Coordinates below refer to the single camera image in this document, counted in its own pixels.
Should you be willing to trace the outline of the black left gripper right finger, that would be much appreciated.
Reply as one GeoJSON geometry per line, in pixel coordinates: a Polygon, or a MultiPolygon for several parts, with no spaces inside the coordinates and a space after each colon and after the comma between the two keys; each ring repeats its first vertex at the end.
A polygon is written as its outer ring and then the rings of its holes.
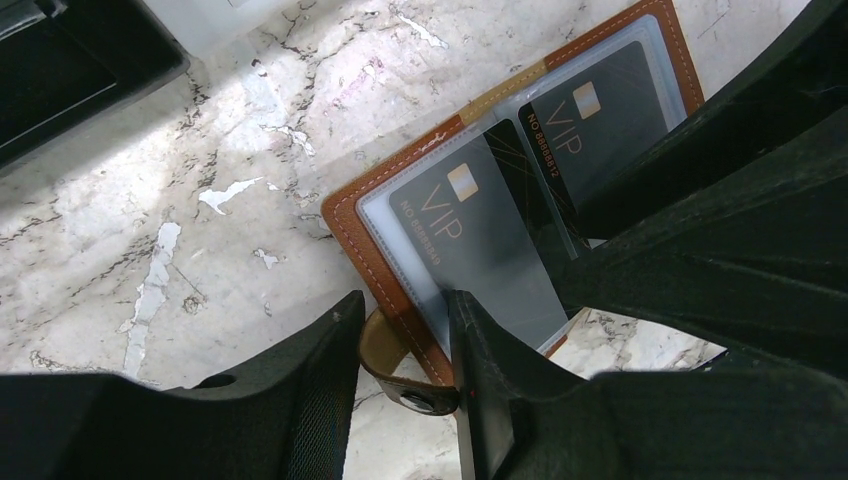
{"type": "Polygon", "coordinates": [[[583,379],[448,298],[466,479],[843,479],[847,385],[731,356],[583,379]]]}

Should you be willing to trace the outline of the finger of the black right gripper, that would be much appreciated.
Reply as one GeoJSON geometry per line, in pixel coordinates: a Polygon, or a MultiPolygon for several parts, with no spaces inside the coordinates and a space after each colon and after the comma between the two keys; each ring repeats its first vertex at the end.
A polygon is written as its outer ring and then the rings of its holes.
{"type": "Polygon", "coordinates": [[[609,239],[733,174],[847,104],[847,4],[810,2],[704,106],[577,208],[577,227],[609,239]]]}
{"type": "Polygon", "coordinates": [[[847,112],[567,263],[568,303],[847,375],[847,112]]]}

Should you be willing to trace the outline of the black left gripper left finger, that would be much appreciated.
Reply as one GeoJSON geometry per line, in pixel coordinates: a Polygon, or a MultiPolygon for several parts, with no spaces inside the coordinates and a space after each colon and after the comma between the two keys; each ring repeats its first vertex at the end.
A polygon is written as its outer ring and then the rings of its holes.
{"type": "Polygon", "coordinates": [[[1,379],[5,479],[339,479],[365,321],[353,291],[192,388],[105,373],[1,379]]]}

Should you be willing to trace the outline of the black VIP card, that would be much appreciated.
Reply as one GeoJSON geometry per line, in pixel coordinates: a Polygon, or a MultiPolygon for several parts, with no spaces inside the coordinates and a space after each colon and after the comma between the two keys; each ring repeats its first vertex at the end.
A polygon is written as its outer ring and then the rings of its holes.
{"type": "Polygon", "coordinates": [[[443,158],[405,175],[388,204],[423,266],[407,278],[440,340],[449,339],[454,290],[472,294],[539,352],[564,335],[569,315],[545,257],[567,253],[512,121],[462,137],[443,158]]]}
{"type": "Polygon", "coordinates": [[[574,218],[589,196],[682,118],[654,51],[614,47],[518,110],[553,200],[574,218]]]}

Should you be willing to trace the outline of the brown leather card holder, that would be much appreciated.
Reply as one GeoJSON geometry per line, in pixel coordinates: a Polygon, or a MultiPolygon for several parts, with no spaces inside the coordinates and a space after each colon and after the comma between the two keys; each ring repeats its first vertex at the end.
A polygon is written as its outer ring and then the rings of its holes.
{"type": "Polygon", "coordinates": [[[546,255],[552,285],[569,315],[564,335],[542,355],[555,352],[565,341],[576,305],[566,303],[554,281],[570,261],[590,253],[607,239],[590,238],[577,227],[577,215],[564,217],[556,206],[519,120],[518,110],[528,101],[576,73],[581,63],[593,63],[614,47],[639,40],[656,56],[658,72],[672,93],[682,118],[670,132],[703,104],[675,6],[670,1],[638,1],[544,59],[514,74],[467,103],[442,124],[404,149],[331,194],[321,208],[324,219],[366,281],[378,303],[359,347],[363,367],[394,402],[425,415],[453,413],[458,404],[448,341],[424,318],[407,276],[423,266],[388,195],[405,175],[443,158],[450,145],[501,120],[513,122],[541,192],[556,222],[566,256],[546,255]]]}

